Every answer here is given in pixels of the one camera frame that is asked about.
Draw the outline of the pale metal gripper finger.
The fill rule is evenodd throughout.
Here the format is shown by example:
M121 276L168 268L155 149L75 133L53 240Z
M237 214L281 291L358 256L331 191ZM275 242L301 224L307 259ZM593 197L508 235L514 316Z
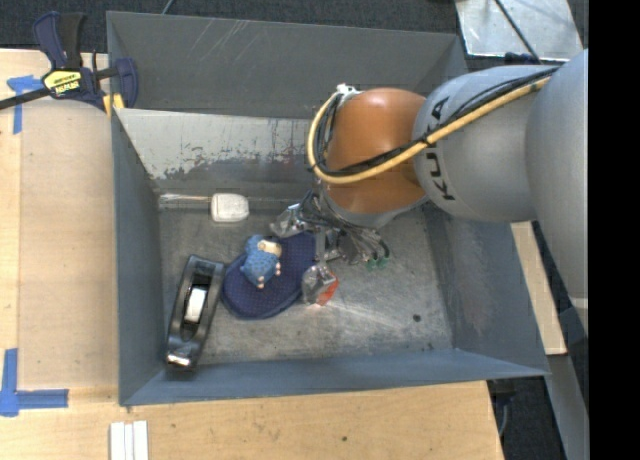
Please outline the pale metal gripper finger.
M302 232L300 204L292 204L280 213L269 226L273 235L289 238Z
M327 263L317 263L302 276L302 301L307 304L326 305L339 286L336 274Z

